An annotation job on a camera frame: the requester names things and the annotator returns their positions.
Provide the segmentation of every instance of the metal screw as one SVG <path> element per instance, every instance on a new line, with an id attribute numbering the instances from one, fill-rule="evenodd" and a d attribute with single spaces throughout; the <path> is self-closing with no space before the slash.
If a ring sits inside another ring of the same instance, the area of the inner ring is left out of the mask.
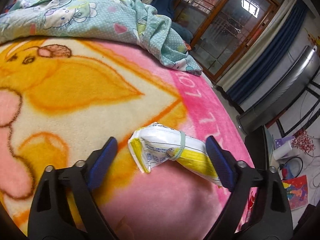
<path id="1" fill-rule="evenodd" d="M 46 172 L 50 172 L 52 170 L 53 170 L 53 166 L 52 165 L 46 166 L 46 168 L 45 168 Z"/>
<path id="2" fill-rule="evenodd" d="M 244 161 L 238 161 L 237 164 L 241 168 L 245 168 L 247 166 L 247 164 Z"/>
<path id="3" fill-rule="evenodd" d="M 276 173 L 276 172 L 277 172 L 277 169 L 276 169 L 274 166 L 270 166 L 270 167 L 269 167 L 269 170 L 270 170 L 272 173 Z"/>
<path id="4" fill-rule="evenodd" d="M 85 165 L 85 161 L 84 160 L 79 160 L 79 161 L 76 162 L 76 166 L 77 167 L 82 167 L 84 165 Z"/>

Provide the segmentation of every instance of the blue gripper pad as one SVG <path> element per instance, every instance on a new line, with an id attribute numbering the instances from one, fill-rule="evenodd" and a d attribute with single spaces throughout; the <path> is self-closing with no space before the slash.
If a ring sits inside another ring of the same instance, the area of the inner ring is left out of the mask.
<path id="1" fill-rule="evenodd" d="M 88 173 L 87 185 L 90 190 L 100 187 L 103 178 L 118 151 L 117 140 L 114 137 L 110 137 L 100 151 L 100 156 L 97 158 Z"/>
<path id="2" fill-rule="evenodd" d="M 205 148 L 221 184 L 232 192 L 236 184 L 236 171 L 234 168 L 236 160 L 230 152 L 221 149 L 212 135 L 207 138 Z"/>

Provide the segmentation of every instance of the pink heart print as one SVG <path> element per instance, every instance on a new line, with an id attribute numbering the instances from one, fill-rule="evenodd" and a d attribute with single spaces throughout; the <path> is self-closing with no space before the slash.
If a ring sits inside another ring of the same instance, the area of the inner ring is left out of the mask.
<path id="1" fill-rule="evenodd" d="M 113 28 L 115 29 L 115 32 L 118 34 L 125 33 L 128 30 L 128 28 L 126 26 L 123 26 L 119 23 L 115 23 L 113 25 Z"/>

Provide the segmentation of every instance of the light blue polka dot fabric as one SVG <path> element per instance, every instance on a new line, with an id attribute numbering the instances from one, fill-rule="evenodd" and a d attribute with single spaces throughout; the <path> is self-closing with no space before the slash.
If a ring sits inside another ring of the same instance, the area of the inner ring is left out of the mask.
<path id="1" fill-rule="evenodd" d="M 201 75 L 171 20 L 140 0 L 20 0 L 0 15 L 0 43 L 19 37 L 99 38 L 138 44 L 162 65 Z"/>

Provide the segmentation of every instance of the artwork on floor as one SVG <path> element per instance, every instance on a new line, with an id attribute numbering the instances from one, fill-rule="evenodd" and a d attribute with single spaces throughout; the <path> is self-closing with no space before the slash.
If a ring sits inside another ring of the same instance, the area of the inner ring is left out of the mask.
<path id="1" fill-rule="evenodd" d="M 284 180 L 283 186 L 287 190 L 291 210 L 295 210 L 308 204 L 308 183 L 306 175 Z"/>

